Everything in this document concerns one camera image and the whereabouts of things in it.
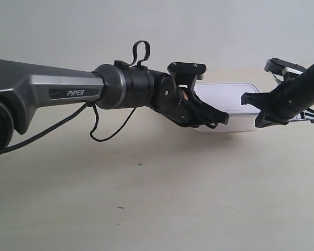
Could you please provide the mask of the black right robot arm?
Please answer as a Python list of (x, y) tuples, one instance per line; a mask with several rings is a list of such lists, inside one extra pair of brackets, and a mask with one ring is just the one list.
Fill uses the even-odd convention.
[(270, 58), (264, 71), (283, 79), (278, 79), (277, 86), (270, 92), (244, 93), (240, 98), (241, 105), (252, 105), (260, 110), (254, 122), (256, 128), (287, 125), (314, 105), (314, 63), (305, 68)]

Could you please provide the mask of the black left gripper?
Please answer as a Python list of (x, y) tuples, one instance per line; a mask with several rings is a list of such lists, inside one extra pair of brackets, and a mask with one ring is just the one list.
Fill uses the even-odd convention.
[(172, 77), (161, 74), (155, 78), (150, 108), (180, 127), (198, 127), (202, 124), (228, 124), (229, 114), (200, 101), (186, 99)]

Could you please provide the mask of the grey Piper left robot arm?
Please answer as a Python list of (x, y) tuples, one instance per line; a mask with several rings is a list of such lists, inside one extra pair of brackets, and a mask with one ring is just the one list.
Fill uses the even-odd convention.
[(26, 133), (35, 111), (47, 106), (148, 107), (184, 128), (227, 124), (228, 113), (195, 93), (205, 71), (204, 64), (174, 62), (160, 72), (115, 61), (86, 72), (0, 59), (0, 155), (15, 149), (13, 133)]

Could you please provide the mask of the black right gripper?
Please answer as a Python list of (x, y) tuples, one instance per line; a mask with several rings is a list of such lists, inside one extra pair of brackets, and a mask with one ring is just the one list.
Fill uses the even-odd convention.
[(268, 103), (268, 111), (260, 111), (255, 118), (256, 128), (289, 124), (289, 120), (314, 105), (314, 76), (299, 75), (271, 93), (244, 93), (240, 98), (241, 105), (264, 103)]

